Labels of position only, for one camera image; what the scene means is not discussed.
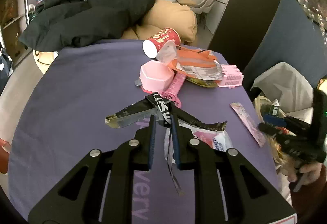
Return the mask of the person right hand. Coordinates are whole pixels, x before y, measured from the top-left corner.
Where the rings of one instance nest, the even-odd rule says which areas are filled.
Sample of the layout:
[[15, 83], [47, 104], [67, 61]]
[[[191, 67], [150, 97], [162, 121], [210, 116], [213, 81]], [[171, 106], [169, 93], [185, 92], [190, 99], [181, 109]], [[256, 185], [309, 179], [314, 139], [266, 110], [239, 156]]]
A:
[[306, 164], [301, 166], [299, 169], [295, 168], [297, 162], [294, 159], [289, 159], [285, 164], [284, 168], [286, 170], [286, 176], [290, 183], [294, 183], [297, 181], [297, 171], [301, 174], [306, 174], [307, 177], [303, 182], [303, 185], [310, 185], [313, 182], [317, 181], [320, 177], [321, 169], [323, 167], [322, 163], [313, 162], [311, 164]]

